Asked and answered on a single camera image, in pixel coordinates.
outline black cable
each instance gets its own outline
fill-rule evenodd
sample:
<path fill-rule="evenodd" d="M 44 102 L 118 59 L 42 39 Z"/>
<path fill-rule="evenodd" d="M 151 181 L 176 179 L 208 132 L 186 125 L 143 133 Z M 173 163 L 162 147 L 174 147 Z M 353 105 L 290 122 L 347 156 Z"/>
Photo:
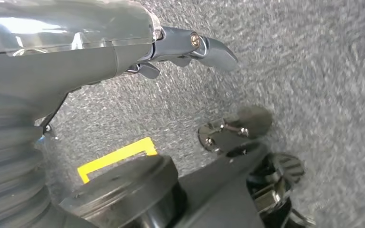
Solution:
<path fill-rule="evenodd" d="M 44 120 L 40 123 L 40 127 L 43 128 L 43 134 L 45 134 L 47 132 L 47 126 L 52 121 L 52 119 L 54 118 L 54 116 L 58 113 L 59 109 L 61 108 L 61 106 L 63 105 L 63 103 L 67 99 L 67 97 L 68 97 L 68 94 L 65 95 L 64 99 L 62 99 L 61 103 L 58 105 L 58 107 L 55 109 L 55 111 L 53 111 L 52 113 L 50 113 L 49 115 L 47 115 L 44 118 Z"/>

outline clear plastic cover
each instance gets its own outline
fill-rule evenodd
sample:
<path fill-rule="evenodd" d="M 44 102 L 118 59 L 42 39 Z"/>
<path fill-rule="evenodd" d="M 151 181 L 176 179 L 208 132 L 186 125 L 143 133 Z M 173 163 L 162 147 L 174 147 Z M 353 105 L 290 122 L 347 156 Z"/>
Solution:
<path fill-rule="evenodd" d="M 150 44 L 159 19 L 129 0 L 0 0 L 0 53 Z"/>

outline black flexible bellows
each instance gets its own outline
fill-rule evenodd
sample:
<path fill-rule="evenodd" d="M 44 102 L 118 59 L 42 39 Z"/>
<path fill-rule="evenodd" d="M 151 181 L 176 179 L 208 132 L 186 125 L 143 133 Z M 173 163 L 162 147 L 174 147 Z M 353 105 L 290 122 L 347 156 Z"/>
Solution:
<path fill-rule="evenodd" d="M 51 203 L 32 111 L 0 96 L 0 228 L 93 228 Z"/>

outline robotic finger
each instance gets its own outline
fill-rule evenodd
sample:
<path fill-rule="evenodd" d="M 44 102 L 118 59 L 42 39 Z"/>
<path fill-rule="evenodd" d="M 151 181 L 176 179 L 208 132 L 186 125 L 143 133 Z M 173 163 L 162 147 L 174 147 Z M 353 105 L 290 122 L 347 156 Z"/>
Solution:
<path fill-rule="evenodd" d="M 149 62 L 170 61 L 179 67 L 185 67 L 192 59 L 224 71 L 238 67 L 236 56 L 222 42 L 200 36 L 192 30 L 163 27 L 161 35 L 152 44 L 151 51 L 125 73 L 141 73 L 147 78 L 156 78 L 160 71 Z"/>

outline gray felt background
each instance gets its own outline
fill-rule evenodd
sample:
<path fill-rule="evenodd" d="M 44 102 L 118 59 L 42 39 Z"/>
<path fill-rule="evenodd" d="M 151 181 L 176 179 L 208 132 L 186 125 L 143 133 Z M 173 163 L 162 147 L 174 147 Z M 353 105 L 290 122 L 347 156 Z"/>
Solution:
<path fill-rule="evenodd" d="M 197 127 L 260 104 L 274 113 L 272 149 L 305 161 L 296 205 L 318 227 L 365 228 L 365 0 L 141 2 L 164 25 L 228 44 L 240 69 L 158 64 L 157 80 L 120 76 L 72 94 L 46 151 L 54 198 L 81 184 L 76 167 L 146 136 L 192 172 L 214 159 Z"/>

